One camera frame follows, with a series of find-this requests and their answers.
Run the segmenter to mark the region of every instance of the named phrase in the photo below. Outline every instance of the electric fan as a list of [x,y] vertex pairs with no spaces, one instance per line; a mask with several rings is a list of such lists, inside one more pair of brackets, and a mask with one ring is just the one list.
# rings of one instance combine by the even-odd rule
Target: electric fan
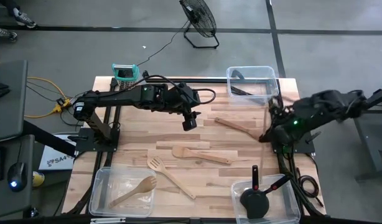
[[[188,17],[190,23],[184,31],[184,38],[190,42],[192,47],[197,49],[216,49],[219,46],[219,42],[216,38],[216,22],[215,18],[210,12],[209,7],[203,0],[180,0],[180,4],[183,7],[185,15]],[[199,47],[191,42],[187,37],[187,32],[190,30],[191,24],[203,37],[210,38],[214,37],[217,45],[215,46],[204,46]]]

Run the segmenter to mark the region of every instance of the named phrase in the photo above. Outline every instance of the gray floor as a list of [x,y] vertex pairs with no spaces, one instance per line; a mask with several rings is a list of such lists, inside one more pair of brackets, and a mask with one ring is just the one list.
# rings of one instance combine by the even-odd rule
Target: gray floor
[[[21,0],[25,12],[50,26],[169,27],[186,21],[178,1]],[[209,0],[219,28],[268,29],[264,0]],[[382,30],[382,0],[272,0],[278,29]],[[112,63],[138,63],[170,41],[168,32],[20,31],[16,44],[0,41],[0,61],[26,59],[29,76],[53,80],[67,95],[90,89],[97,75],[111,75]],[[209,44],[190,34],[199,44]],[[142,70],[167,76],[225,76],[230,66],[269,65],[277,72],[271,34],[219,33],[216,50],[191,48],[179,35]],[[382,36],[280,35],[286,77],[296,78],[301,96],[326,89],[362,89],[366,95],[382,88]],[[38,89],[54,98],[53,93]],[[27,92],[27,114],[53,107]],[[31,120],[50,132],[73,131],[58,116]],[[354,176],[372,165],[353,121],[330,123],[315,141],[325,206],[338,218],[382,222],[382,180],[358,184]],[[41,193],[51,215],[65,184]]]

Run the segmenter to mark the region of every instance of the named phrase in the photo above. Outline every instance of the clear plastic container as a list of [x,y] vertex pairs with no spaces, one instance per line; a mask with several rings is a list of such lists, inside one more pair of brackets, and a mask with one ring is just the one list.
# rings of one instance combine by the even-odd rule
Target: clear plastic container
[[[270,185],[283,177],[283,174],[269,175],[262,178],[259,189],[264,191]],[[238,181],[231,186],[231,196],[233,199],[234,213],[237,224],[278,224],[278,223],[298,223],[300,211],[293,193],[292,185],[288,181],[277,190],[267,194],[270,203],[269,210],[263,218],[248,219],[246,210],[240,202],[242,193],[252,187],[252,180]]]
[[269,66],[230,67],[226,73],[231,105],[262,106],[279,93],[275,72]]
[[90,213],[104,217],[148,217],[153,209],[155,189],[133,195],[113,208],[109,208],[108,204],[136,188],[149,176],[156,177],[156,173],[150,169],[126,167],[99,169],[91,193]]

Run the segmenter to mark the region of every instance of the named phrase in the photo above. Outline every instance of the sneaker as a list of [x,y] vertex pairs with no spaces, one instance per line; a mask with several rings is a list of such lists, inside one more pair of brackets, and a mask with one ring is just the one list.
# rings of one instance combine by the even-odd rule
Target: sneaker
[[20,26],[27,26],[28,28],[34,28],[36,26],[36,22],[32,19],[29,19],[26,13],[20,12],[18,16],[15,16],[17,24]]
[[12,42],[15,42],[17,40],[17,34],[13,31],[9,31],[6,29],[0,29],[0,37],[9,39]]

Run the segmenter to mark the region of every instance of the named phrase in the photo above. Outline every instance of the wooden spoon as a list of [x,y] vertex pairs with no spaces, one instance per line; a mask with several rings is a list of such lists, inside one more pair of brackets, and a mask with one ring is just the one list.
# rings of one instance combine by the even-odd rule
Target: wooden spoon
[[202,154],[202,153],[196,153],[196,152],[193,152],[186,147],[181,147],[181,146],[173,146],[172,154],[173,154],[173,156],[178,157],[178,158],[195,157],[195,158],[206,159],[209,161],[221,162],[224,164],[231,164],[233,162],[229,159],[222,158],[222,157],[209,156],[209,155]]
[[256,140],[259,140],[259,137],[262,134],[261,130],[245,128],[245,127],[242,127],[238,124],[226,121],[226,120],[221,119],[221,118],[215,118],[215,121],[217,123],[224,124],[225,126],[229,126],[231,128],[245,132],[246,134],[249,134],[252,138],[254,138]]
[[148,166],[153,169],[154,171],[160,172],[164,174],[167,178],[169,178],[175,185],[177,185],[181,190],[183,190],[190,198],[195,199],[195,195],[191,193],[189,189],[185,187],[183,183],[178,181],[172,174],[170,174],[167,169],[165,168],[165,164],[161,161],[159,157],[150,158],[147,159]]
[[147,193],[152,191],[156,186],[156,178],[153,176],[146,177],[144,180],[140,182],[139,185],[132,191],[120,196],[119,198],[113,200],[111,203],[109,203],[108,207],[113,208],[114,206],[117,206],[117,204],[123,202],[124,200],[128,199],[129,197],[139,194],[139,193]]

